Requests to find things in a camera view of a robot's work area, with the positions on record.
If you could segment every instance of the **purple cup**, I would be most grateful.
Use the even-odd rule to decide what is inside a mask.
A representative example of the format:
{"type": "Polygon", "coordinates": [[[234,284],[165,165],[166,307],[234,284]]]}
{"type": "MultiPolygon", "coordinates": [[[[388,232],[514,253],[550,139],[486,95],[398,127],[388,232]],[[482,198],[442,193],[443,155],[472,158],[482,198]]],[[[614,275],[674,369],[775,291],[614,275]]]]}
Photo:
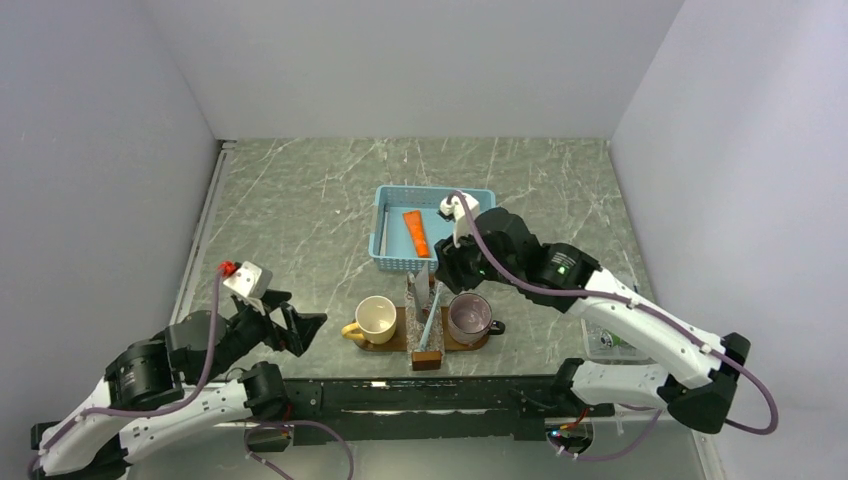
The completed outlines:
{"type": "Polygon", "coordinates": [[[448,307],[448,332],[464,345],[473,345],[484,335],[501,335],[506,326],[492,320],[492,307],[480,295],[462,293],[448,307]]]}

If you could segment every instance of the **white wall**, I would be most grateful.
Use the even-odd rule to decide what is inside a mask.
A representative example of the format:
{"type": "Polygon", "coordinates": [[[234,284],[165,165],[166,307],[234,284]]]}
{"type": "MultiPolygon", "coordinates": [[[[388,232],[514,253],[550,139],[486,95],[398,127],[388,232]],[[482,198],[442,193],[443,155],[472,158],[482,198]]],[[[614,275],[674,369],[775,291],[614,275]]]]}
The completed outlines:
{"type": "MultiPolygon", "coordinates": [[[[753,342],[772,437],[725,429],[732,479],[845,478],[848,6],[687,0],[612,140],[660,302],[753,342]]],[[[749,384],[732,417],[764,426],[749,384]]]]}
{"type": "Polygon", "coordinates": [[[0,5],[0,478],[170,317],[217,145],[146,15],[0,5]]]}
{"type": "Polygon", "coordinates": [[[682,0],[146,0],[218,138],[609,137],[682,0]]]}

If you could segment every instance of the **mug handle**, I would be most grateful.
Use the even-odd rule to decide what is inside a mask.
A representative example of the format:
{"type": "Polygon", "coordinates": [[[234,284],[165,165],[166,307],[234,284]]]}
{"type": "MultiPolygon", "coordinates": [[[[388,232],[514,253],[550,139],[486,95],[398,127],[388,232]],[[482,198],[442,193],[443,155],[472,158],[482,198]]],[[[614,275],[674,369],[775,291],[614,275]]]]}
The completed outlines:
{"type": "Polygon", "coordinates": [[[345,325],[344,327],[342,327],[342,336],[348,340],[359,340],[364,342],[365,335],[363,335],[361,332],[353,333],[354,330],[359,330],[358,323],[351,323],[350,325],[345,325]]]}
{"type": "Polygon", "coordinates": [[[504,333],[506,333],[506,325],[497,320],[493,321],[492,326],[489,327],[489,335],[503,335],[504,333]]]}

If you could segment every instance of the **cup rim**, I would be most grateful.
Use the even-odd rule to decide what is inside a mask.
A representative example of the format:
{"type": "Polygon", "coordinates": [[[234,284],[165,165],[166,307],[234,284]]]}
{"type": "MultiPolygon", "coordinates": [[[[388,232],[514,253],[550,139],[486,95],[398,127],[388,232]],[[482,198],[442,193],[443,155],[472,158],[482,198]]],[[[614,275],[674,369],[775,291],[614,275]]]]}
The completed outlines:
{"type": "Polygon", "coordinates": [[[370,333],[372,335],[380,335],[381,333],[388,332],[392,328],[392,325],[389,325],[389,327],[386,328],[385,330],[375,331],[375,330],[366,330],[365,327],[363,327],[362,324],[359,323],[359,308],[362,307],[363,303],[367,302],[368,300],[372,300],[372,299],[380,299],[380,300],[385,300],[386,302],[388,302],[389,305],[392,306],[392,325],[395,325],[397,323],[397,309],[396,309],[397,307],[395,305],[395,302],[391,301],[388,297],[384,297],[383,295],[371,295],[370,297],[366,297],[366,298],[362,299],[362,301],[359,302],[359,305],[356,306],[356,310],[353,313],[353,321],[356,323],[356,325],[359,327],[359,329],[362,330],[363,333],[370,333]]]}
{"type": "Polygon", "coordinates": [[[486,300],[485,298],[483,298],[483,296],[482,296],[482,295],[477,295],[476,293],[471,293],[471,292],[464,292],[464,293],[460,293],[459,295],[457,295],[457,296],[453,297],[453,300],[451,300],[451,303],[450,303],[450,304],[448,304],[448,321],[449,321],[449,322],[450,322],[450,324],[451,324],[451,325],[453,325],[454,327],[459,328],[459,331],[460,331],[460,332],[462,332],[462,333],[467,333],[468,335],[474,335],[474,334],[477,334],[477,333],[480,333],[480,332],[484,332],[484,331],[486,331],[487,329],[492,328],[492,324],[493,324],[493,323],[494,323],[494,321],[495,321],[495,320],[494,320],[494,318],[495,318],[495,317],[494,317],[494,315],[492,315],[492,306],[489,304],[489,301],[488,301],[488,300],[486,300]],[[486,306],[487,306],[487,307],[489,307],[489,323],[487,323],[487,324],[486,324],[486,326],[484,326],[483,328],[481,328],[480,330],[477,330],[477,331],[475,331],[475,332],[466,332],[465,330],[463,330],[463,329],[459,328],[459,325],[457,325],[457,324],[456,324],[456,322],[454,322],[454,321],[453,321],[453,317],[451,317],[451,314],[450,314],[450,309],[451,309],[451,307],[453,306],[453,302],[455,302],[457,298],[464,297],[464,296],[477,297],[477,298],[479,298],[480,300],[483,300],[483,303],[485,303],[485,304],[486,304],[486,306]]]}

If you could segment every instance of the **orange object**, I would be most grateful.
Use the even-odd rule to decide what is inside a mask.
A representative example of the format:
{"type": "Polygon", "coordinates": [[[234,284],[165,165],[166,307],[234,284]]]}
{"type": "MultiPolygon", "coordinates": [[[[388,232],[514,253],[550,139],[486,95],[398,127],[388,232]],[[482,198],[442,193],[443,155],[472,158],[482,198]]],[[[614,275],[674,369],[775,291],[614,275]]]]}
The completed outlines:
{"type": "Polygon", "coordinates": [[[430,247],[427,246],[427,235],[424,233],[424,222],[421,220],[421,210],[412,210],[403,214],[406,229],[412,237],[415,252],[420,258],[430,258],[430,247]]]}
{"type": "Polygon", "coordinates": [[[572,429],[577,428],[577,426],[580,425],[580,422],[582,422],[583,419],[586,418],[586,414],[588,414],[588,413],[589,413],[589,407],[584,408],[583,412],[580,414],[579,417],[577,417],[576,421],[574,421],[572,423],[566,423],[566,424],[560,426],[559,427],[560,430],[572,430],[572,429]]]}
{"type": "Polygon", "coordinates": [[[238,265],[227,260],[226,262],[221,262],[221,264],[218,265],[218,270],[221,271],[222,278],[227,278],[230,275],[236,273],[236,270],[238,270],[238,265]]]}

